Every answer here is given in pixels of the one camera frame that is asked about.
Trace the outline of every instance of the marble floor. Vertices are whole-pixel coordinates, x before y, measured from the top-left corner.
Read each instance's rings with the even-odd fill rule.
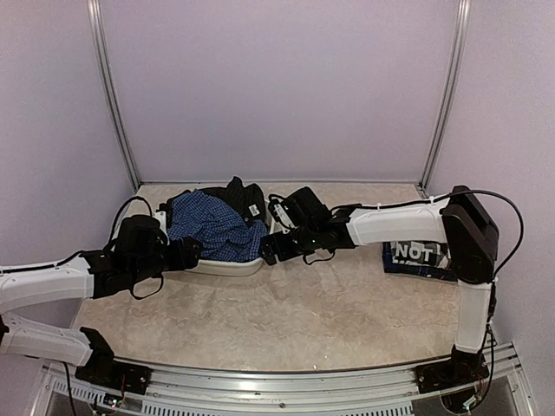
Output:
[[[304,184],[260,184],[288,195]],[[419,198],[411,185],[308,184],[328,206]],[[195,185],[145,185],[153,207]],[[142,210],[135,203],[129,213]],[[157,288],[145,281],[137,294]],[[84,301],[75,327],[98,329],[120,357],[187,367],[313,371],[374,367],[448,354],[459,307],[451,283],[386,275],[381,245],[301,259],[248,277],[166,274],[143,301],[128,292]]]

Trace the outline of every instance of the folded clothing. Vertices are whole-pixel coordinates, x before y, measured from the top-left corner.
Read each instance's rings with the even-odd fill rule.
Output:
[[[384,243],[382,249],[383,270],[386,273],[402,273],[456,282],[449,269],[449,250],[446,244],[425,241],[396,241]]]

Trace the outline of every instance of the black cable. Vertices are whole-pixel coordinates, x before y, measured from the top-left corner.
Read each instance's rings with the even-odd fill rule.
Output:
[[[282,197],[281,195],[277,195],[276,193],[270,193],[270,194],[268,194],[268,199],[269,199],[269,200],[272,200],[272,199],[274,199],[274,198],[275,198],[275,199],[282,199],[282,200],[285,199],[285,197]]]
[[[493,276],[497,276],[500,270],[508,263],[509,260],[511,260],[511,258],[513,258],[514,254],[517,252],[517,250],[520,248],[520,245],[522,244],[522,240],[524,238],[524,219],[522,218],[522,213],[520,212],[519,207],[511,199],[507,198],[505,195],[501,195],[500,193],[492,192],[492,191],[483,191],[480,189],[468,189],[465,191],[451,192],[446,195],[439,196],[438,198],[435,199],[435,201],[442,201],[443,199],[458,197],[460,195],[468,195],[468,194],[488,195],[490,197],[501,199],[507,202],[514,209],[514,211],[517,214],[517,217],[519,218],[519,226],[520,226],[519,239],[517,240],[517,243],[514,245],[513,249],[509,252],[507,257],[505,257],[505,260],[503,260],[493,272]]]
[[[507,202],[514,209],[515,213],[517,214],[517,217],[519,218],[519,227],[520,227],[519,239],[517,240],[517,243],[514,245],[513,249],[509,252],[507,257],[505,257],[505,259],[499,264],[499,266],[497,266],[497,268],[493,272],[493,277],[496,277],[497,274],[500,272],[500,270],[503,267],[505,267],[505,265],[509,262],[509,260],[511,260],[511,258],[513,258],[514,254],[520,248],[520,245],[522,245],[522,240],[524,239],[524,219],[522,218],[522,213],[520,212],[519,207],[505,195],[501,195],[500,193],[492,192],[492,191],[484,191],[481,189],[467,189],[464,191],[450,192],[450,193],[446,193],[445,195],[440,195],[439,197],[434,198],[433,201],[440,202],[444,199],[458,197],[460,195],[475,195],[475,194],[487,195]],[[391,205],[360,205],[360,204],[338,205],[338,206],[334,206],[331,210],[334,211],[340,208],[361,208],[364,210],[375,211],[375,210],[387,210],[391,208],[402,208],[404,206],[410,206],[410,205],[422,205],[422,204],[427,205],[431,203],[432,203],[432,199],[416,199],[413,201],[401,202],[400,204],[391,204]]]
[[[133,202],[135,200],[143,201],[145,204],[147,204],[148,212],[149,212],[151,217],[153,216],[153,209],[152,209],[152,207],[150,206],[150,204],[148,203],[148,201],[146,199],[144,199],[143,197],[139,197],[139,196],[131,197],[130,199],[128,199],[127,201],[125,201],[123,203],[123,205],[120,207],[117,214],[115,215],[114,223],[112,224],[112,230],[110,231],[110,239],[108,240],[108,244],[114,236],[115,227],[117,225],[117,222],[118,222],[118,219],[120,218],[121,213],[123,212],[123,210],[125,209],[126,206],[128,206],[131,202]],[[17,268],[17,269],[6,269],[6,270],[2,270],[2,272],[4,274],[8,275],[10,273],[22,273],[22,272],[26,272],[26,271],[55,269],[56,267],[60,267],[60,266],[63,266],[64,264],[66,264],[66,263],[69,263],[71,260],[73,260],[74,258],[76,258],[77,256],[79,256],[82,253],[83,253],[83,250],[76,251],[71,256],[69,256],[67,258],[64,258],[63,260],[61,260],[57,263],[40,264],[38,266],[20,267],[20,268]]]
[[[329,260],[331,260],[335,256],[336,256],[336,252],[334,251],[333,253],[331,253],[331,256],[329,256],[328,258],[317,258],[316,260],[308,262],[308,260],[306,259],[308,257],[308,255],[303,254],[303,261],[304,261],[304,264],[306,264],[307,266],[311,266],[314,263],[328,262]]]
[[[24,271],[35,271],[35,270],[46,270],[46,269],[55,269],[56,267],[63,266],[66,263],[69,263],[71,260],[79,256],[83,253],[83,250],[76,251],[71,256],[64,258],[63,260],[59,261],[58,263],[49,263],[49,264],[41,264],[39,266],[29,266],[29,267],[21,267],[18,269],[6,269],[2,270],[2,272],[6,275],[9,273],[19,273]]]
[[[64,368],[66,369],[66,380],[68,381],[68,396],[69,396],[69,405],[71,406],[71,412],[73,416],[77,416],[77,411],[75,410],[75,403],[73,401],[73,394],[71,393],[71,377],[69,376],[69,368],[68,363],[61,361]]]
[[[142,301],[143,299],[147,299],[150,296],[154,296],[156,295],[158,292],[160,292],[162,290],[162,288],[164,287],[164,275],[160,275],[160,286],[158,287],[157,290],[155,290],[153,293],[148,294],[146,296],[137,296],[135,294],[135,287],[134,285],[131,287],[131,289],[129,290],[129,292],[131,292],[131,296],[137,300],[137,301]]]
[[[363,210],[377,211],[377,210],[388,210],[391,208],[402,208],[403,206],[411,206],[411,205],[428,205],[431,203],[432,201],[430,199],[415,199],[414,201],[400,202],[398,204],[388,204],[388,205],[346,204],[346,205],[334,206],[333,208],[331,208],[330,211],[335,211],[342,208],[360,208]]]
[[[150,216],[153,216],[153,208],[150,206],[150,204],[148,203],[148,201],[146,199],[144,199],[143,197],[140,197],[138,195],[135,195],[134,197],[131,197],[130,199],[128,199],[127,201],[125,201],[123,203],[123,205],[120,207],[120,209],[117,211],[117,213],[115,214],[114,217],[114,222],[112,223],[112,229],[110,231],[110,238],[108,239],[108,243],[110,244],[110,242],[112,241],[112,238],[114,238],[114,234],[115,234],[115,227],[118,224],[118,219],[120,219],[120,215],[123,212],[123,210],[125,210],[125,208],[131,204],[133,201],[142,201],[145,204],[147,204],[148,207],[148,213],[150,214]]]
[[[478,407],[479,405],[481,405],[484,402],[484,400],[486,399],[487,394],[489,393],[489,389],[492,386],[492,382],[493,382],[493,367],[495,366],[495,348],[494,348],[495,347],[495,335],[493,334],[492,326],[489,323],[487,324],[486,333],[489,333],[489,335],[490,335],[490,349],[492,351],[491,352],[492,365],[491,365],[491,368],[489,370],[489,380],[487,382],[486,391],[480,397],[480,400],[478,401],[478,403],[476,403],[476,406],[474,406],[470,409],[471,412],[474,409],[476,409],[476,407]]]

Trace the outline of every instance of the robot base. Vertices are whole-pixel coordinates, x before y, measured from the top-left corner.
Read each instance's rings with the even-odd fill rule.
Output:
[[[469,354],[453,347],[451,358],[415,369],[420,393],[431,393],[476,382],[489,377],[486,360],[482,353]]]
[[[145,366],[115,361],[114,352],[98,331],[91,328],[81,328],[81,331],[88,337],[93,353],[84,367],[75,370],[76,379],[117,391],[144,395],[152,370]]]

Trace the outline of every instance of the black cloth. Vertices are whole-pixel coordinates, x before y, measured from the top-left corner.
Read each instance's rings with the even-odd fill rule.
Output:
[[[232,181],[227,184],[225,188],[216,186],[200,189],[200,191],[204,192],[206,195],[224,201],[238,212],[249,227],[251,227],[257,219],[266,223],[264,193],[257,184],[244,187],[241,178],[234,176]]]
[[[450,269],[450,256],[446,244],[419,241],[384,243],[383,271],[402,273],[456,282]]]

